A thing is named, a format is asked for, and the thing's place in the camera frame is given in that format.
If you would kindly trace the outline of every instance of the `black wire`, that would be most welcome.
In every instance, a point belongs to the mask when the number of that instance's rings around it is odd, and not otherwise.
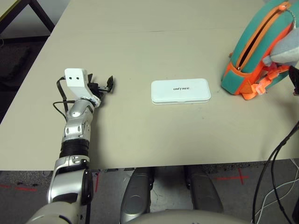
[[[286,144],[286,142],[289,140],[289,138],[298,130],[299,128],[299,122],[295,125],[295,127],[291,130],[291,132],[284,138],[284,140],[282,140],[282,142],[274,149],[274,151],[271,153],[269,159],[267,160],[267,162],[265,163],[264,167],[263,167],[263,170],[260,174],[260,177],[258,179],[258,182],[257,182],[257,185],[256,185],[256,190],[255,190],[255,193],[254,193],[254,198],[253,198],[253,204],[252,204],[252,223],[255,223],[255,220],[256,220],[256,199],[257,199],[257,194],[258,194],[258,190],[260,188],[260,185],[261,185],[261,181],[262,181],[262,178],[263,178],[263,175],[266,171],[266,168],[268,167],[272,157],[274,156],[274,154],[281,149],[281,147],[283,145]]]
[[[69,110],[69,108],[68,108],[67,103],[66,103],[66,95],[65,95],[64,90],[62,89],[61,84],[60,84],[61,80],[65,80],[65,77],[63,76],[60,79],[58,79],[58,81],[56,82],[56,85],[57,85],[57,88],[58,88],[58,90],[60,92],[60,95],[62,97],[63,104],[64,104],[64,111],[65,111],[65,114],[66,114],[67,111]]]
[[[86,206],[85,224],[90,223],[90,211],[91,211],[91,203],[87,204],[87,206]]]
[[[66,115],[64,113],[61,112],[61,110],[59,110],[55,104],[73,104],[75,103],[75,100],[66,100],[66,101],[58,101],[58,102],[54,102],[53,103],[53,107],[64,117],[65,121],[67,121],[66,119]]]
[[[281,144],[281,147],[283,145],[286,144],[286,142],[289,140],[289,138],[298,130],[299,128],[299,122],[297,123],[297,125],[292,129],[292,131],[288,134],[288,136],[286,136],[286,138],[280,143]],[[279,204],[279,208],[280,210],[282,211],[283,215],[285,216],[286,220],[288,221],[289,224],[292,224],[291,220],[289,219],[288,215],[286,214],[285,212],[285,209],[284,207],[282,206],[281,202],[280,202],[280,199],[279,199],[279,196],[278,196],[278,193],[277,193],[277,189],[276,189],[276,183],[275,183],[275,176],[274,176],[274,164],[275,164],[275,160],[276,160],[276,157],[281,149],[281,147],[276,151],[275,153],[275,156],[273,158],[273,162],[272,162],[272,165],[271,165],[271,177],[272,177],[272,184],[273,184],[273,188],[274,188],[274,192],[275,192],[275,196],[276,196],[276,199],[277,199],[277,202]]]

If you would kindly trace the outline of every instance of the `robotic hand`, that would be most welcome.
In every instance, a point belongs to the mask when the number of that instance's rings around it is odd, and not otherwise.
[[[111,76],[107,86],[102,87],[92,83],[92,74],[88,75],[84,69],[66,69],[64,72],[65,77],[57,82],[63,97],[61,103],[65,108],[65,115],[60,113],[66,119],[61,152],[55,162],[47,193],[48,204],[38,210],[27,224],[78,223],[80,209],[84,205],[87,205],[85,222],[89,223],[90,203],[93,199],[93,178],[88,169],[90,125],[95,108],[100,105],[104,93],[112,90],[114,80]],[[78,97],[75,101],[66,100],[60,86],[60,81],[64,79],[70,90]],[[67,103],[74,103],[70,110]]]

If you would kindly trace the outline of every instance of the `black metal frame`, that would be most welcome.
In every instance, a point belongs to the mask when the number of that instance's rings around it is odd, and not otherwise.
[[[30,5],[35,14],[40,18],[47,29],[52,32],[55,25],[45,13],[37,0],[18,0],[10,7],[7,13],[0,17],[0,34],[15,19],[15,17],[27,6]]]

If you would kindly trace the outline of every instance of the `table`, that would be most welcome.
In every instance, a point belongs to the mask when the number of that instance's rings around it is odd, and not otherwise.
[[[48,38],[0,126],[0,170],[51,170],[64,119],[52,107],[65,68],[96,82],[115,77],[94,114],[92,168],[266,160],[299,119],[289,78],[245,101],[221,75],[262,0],[73,0]],[[151,82],[205,78],[204,104],[154,105]],[[299,156],[299,135],[279,159]]]
[[[32,8],[47,29],[52,32],[55,25],[37,0],[1,0],[0,34],[27,5]]]

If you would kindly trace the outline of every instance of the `white box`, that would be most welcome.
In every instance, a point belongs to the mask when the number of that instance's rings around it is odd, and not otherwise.
[[[193,104],[209,101],[211,93],[204,78],[158,80],[151,83],[154,104]]]

